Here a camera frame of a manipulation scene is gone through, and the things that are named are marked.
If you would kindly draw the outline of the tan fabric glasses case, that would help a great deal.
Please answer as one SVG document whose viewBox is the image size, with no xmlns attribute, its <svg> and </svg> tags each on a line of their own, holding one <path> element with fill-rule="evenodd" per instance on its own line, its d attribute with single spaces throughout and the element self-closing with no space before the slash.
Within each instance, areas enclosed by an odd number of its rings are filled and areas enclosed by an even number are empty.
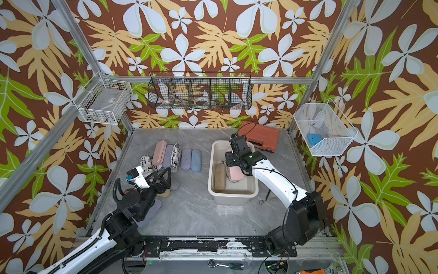
<svg viewBox="0 0 438 274">
<path fill-rule="evenodd" d="M 214 168 L 214 191 L 222 192 L 226 187 L 226 166 L 223 163 L 216 164 Z"/>
</svg>

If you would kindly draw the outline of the cream plastic storage box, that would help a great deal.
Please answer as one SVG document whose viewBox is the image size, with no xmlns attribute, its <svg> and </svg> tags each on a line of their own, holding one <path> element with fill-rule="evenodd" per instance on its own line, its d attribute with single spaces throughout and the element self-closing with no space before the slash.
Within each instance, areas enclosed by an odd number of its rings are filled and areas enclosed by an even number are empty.
<svg viewBox="0 0 438 274">
<path fill-rule="evenodd" d="M 259 192 L 258 180 L 255 177 L 248 177 L 233 183 L 226 176 L 226 187 L 222 192 L 214 191 L 214 168 L 216 164 L 225 160 L 225 153 L 231 149 L 227 140 L 215 141 L 212 145 L 211 159 L 209 164 L 208 191 L 214 201 L 220 205 L 244 206 Z"/>
</svg>

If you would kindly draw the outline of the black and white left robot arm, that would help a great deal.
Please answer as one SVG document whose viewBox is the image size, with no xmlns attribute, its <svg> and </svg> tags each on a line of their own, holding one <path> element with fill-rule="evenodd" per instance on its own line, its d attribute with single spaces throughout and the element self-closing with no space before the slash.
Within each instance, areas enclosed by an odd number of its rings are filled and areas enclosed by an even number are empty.
<svg viewBox="0 0 438 274">
<path fill-rule="evenodd" d="M 112 196 L 116 210 L 103 218 L 100 230 L 42 273 L 98 274 L 115 261 L 143 252 L 139 223 L 145 220 L 156 197 L 171 188 L 171 168 L 144 176 L 137 167 L 127 172 L 126 181 L 132 187 L 122 190 L 121 180 L 115 180 Z"/>
</svg>

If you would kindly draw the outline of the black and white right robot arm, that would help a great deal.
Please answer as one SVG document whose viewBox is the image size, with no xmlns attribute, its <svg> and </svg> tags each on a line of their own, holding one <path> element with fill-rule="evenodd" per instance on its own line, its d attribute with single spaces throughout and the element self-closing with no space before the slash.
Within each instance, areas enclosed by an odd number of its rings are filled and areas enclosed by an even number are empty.
<svg viewBox="0 0 438 274">
<path fill-rule="evenodd" d="M 246 136 L 233 134 L 229 140 L 231 151 L 225 153 L 229 167 L 239 167 L 244 175 L 256 178 L 286 207 L 282 224 L 265 237 L 270 255 L 290 252 L 296 245 L 304 245 L 326 228 L 326 210 L 323 199 L 316 191 L 308 192 L 280 173 L 259 152 L 253 152 Z"/>
</svg>

